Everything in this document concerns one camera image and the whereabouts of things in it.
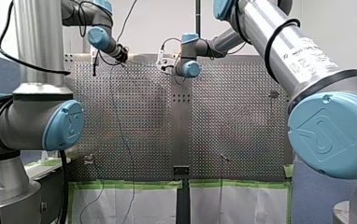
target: pegboard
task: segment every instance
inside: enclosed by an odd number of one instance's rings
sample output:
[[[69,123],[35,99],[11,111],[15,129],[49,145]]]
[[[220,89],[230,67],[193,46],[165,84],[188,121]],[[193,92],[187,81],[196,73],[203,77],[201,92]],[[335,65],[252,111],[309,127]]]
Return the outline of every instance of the pegboard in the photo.
[[[94,77],[89,61],[72,64],[75,98],[85,108],[73,179],[172,178],[170,77],[148,66],[101,63]],[[89,155],[94,163],[85,165]]]
[[[284,178],[287,95],[261,58],[203,62],[192,98],[191,178]]]
[[[189,120],[179,121],[177,84],[153,67],[156,55],[138,58],[125,67],[101,63],[93,77],[90,61],[74,57],[69,83],[85,107],[86,121],[71,166],[73,179],[173,179],[178,139],[188,141],[180,151],[187,160],[180,161],[190,165],[191,178],[284,179],[282,165],[292,157],[285,146],[287,96],[261,58],[201,59],[201,76],[186,83],[189,108],[183,111]],[[177,135],[177,124],[184,121],[186,134]],[[85,165],[83,157],[91,154],[94,164]],[[231,160],[228,165],[222,165],[221,154]]]

